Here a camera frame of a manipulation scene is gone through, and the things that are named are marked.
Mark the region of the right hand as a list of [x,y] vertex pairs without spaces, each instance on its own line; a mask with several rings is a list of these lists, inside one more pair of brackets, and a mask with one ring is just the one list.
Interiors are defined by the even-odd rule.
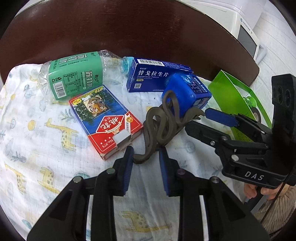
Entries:
[[[281,186],[282,186],[282,184],[280,186],[278,186],[276,189],[268,189],[268,188],[262,187],[260,193],[262,195],[267,195],[268,200],[273,200],[276,197],[279,190],[281,189]],[[285,195],[285,193],[288,191],[289,187],[290,187],[290,185],[286,184],[283,187],[283,189],[281,190],[279,196]],[[244,183],[243,192],[248,199],[251,199],[251,198],[254,198],[257,196],[256,188],[257,188],[257,186],[255,186],[255,185]]]

